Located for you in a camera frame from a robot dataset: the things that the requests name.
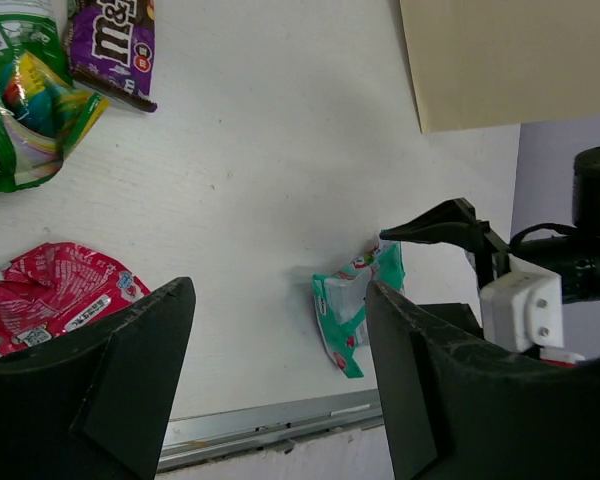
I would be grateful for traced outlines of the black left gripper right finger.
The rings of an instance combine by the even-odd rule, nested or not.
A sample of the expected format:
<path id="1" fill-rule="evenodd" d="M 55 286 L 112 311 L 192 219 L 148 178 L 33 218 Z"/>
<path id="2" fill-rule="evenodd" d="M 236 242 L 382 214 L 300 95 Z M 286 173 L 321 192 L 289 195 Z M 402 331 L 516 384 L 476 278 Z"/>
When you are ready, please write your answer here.
<path id="1" fill-rule="evenodd" d="M 366 316 L 398 479 L 600 479 L 600 359 L 559 367 L 479 337 L 469 307 L 381 282 Z"/>

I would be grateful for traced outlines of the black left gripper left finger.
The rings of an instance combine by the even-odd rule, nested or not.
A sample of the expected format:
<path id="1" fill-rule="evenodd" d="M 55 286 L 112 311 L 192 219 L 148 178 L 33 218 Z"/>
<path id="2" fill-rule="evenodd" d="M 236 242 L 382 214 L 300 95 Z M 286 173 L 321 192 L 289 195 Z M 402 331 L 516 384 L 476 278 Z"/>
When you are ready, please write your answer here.
<path id="1" fill-rule="evenodd" d="M 195 303 L 179 277 L 0 358 L 0 479 L 154 478 Z"/>

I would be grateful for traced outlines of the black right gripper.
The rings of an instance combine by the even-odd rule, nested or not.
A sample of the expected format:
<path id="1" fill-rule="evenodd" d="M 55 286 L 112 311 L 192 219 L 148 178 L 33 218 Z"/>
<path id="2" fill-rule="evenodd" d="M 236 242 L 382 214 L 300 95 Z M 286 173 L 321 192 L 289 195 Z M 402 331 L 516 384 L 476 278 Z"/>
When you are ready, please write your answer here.
<path id="1" fill-rule="evenodd" d="M 382 230 L 382 240 L 433 245 L 480 245 L 480 221 L 465 198 L 446 200 L 410 222 Z M 561 277 L 564 304 L 600 301 L 600 238 L 561 224 L 541 223 L 504 242 L 494 231 L 473 254 L 478 285 L 512 270 L 509 256 L 525 260 Z"/>

